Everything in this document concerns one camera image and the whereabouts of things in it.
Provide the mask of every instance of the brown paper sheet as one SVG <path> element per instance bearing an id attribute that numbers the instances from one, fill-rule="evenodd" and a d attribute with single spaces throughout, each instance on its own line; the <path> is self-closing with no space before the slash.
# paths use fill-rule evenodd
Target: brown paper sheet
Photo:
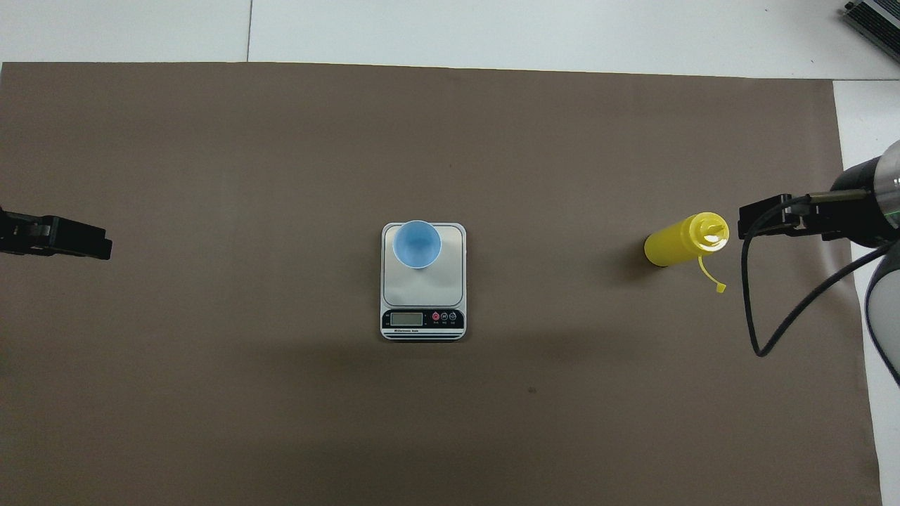
<path id="1" fill-rule="evenodd" d="M 772 355 L 740 241 L 647 234 L 827 189 L 828 81 L 20 64 L 5 209 L 112 260 L 3 256 L 8 504 L 879 504 L 851 281 Z M 468 230 L 469 332 L 386 342 L 389 221 Z M 849 260 L 754 241 L 758 326 Z"/>

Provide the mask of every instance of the metal device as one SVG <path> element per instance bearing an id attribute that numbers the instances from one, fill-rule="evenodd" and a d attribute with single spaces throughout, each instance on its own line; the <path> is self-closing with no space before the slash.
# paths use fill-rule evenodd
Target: metal device
<path id="1" fill-rule="evenodd" d="M 900 61 L 900 2 L 855 0 L 844 5 L 841 18 L 863 37 Z"/>
<path id="2" fill-rule="evenodd" d="M 382 230 L 381 332 L 393 341 L 454 341 L 465 334 L 465 228 L 432 223 L 441 237 L 437 259 L 421 269 L 404 266 L 393 253 L 403 223 Z"/>
<path id="3" fill-rule="evenodd" d="M 790 324 L 816 297 L 855 269 L 884 256 L 866 293 L 870 335 L 887 369 L 900 386 L 900 140 L 883 155 L 844 171 L 828 192 L 794 197 L 779 194 L 745 205 L 739 211 L 738 237 L 747 329 L 753 352 L 769 354 Z M 781 322 L 764 345 L 757 341 L 750 301 L 747 257 L 755 236 L 821 235 L 847 238 L 874 251 L 863 255 L 818 285 Z"/>

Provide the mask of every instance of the scale platform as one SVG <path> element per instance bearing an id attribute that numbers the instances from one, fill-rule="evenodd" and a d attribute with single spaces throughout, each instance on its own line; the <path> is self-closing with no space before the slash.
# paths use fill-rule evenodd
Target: scale platform
<path id="1" fill-rule="evenodd" d="M 394 255 L 393 238 L 403 223 L 382 230 L 382 335 L 395 341 L 453 341 L 465 334 L 465 229 L 432 223 L 441 253 L 421 269 Z"/>

